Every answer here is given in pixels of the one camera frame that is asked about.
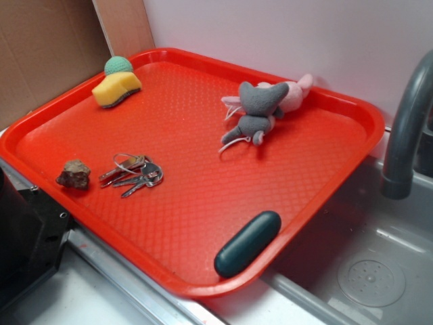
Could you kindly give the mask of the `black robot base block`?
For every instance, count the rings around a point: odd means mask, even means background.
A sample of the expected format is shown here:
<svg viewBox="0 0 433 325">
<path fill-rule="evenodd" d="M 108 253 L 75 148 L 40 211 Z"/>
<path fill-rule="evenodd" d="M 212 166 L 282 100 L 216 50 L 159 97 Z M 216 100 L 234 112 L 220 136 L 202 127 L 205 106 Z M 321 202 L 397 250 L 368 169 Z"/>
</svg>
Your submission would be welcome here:
<svg viewBox="0 0 433 325">
<path fill-rule="evenodd" d="M 54 275 L 72 218 L 40 188 L 17 190 L 1 171 L 1 310 Z"/>
</svg>

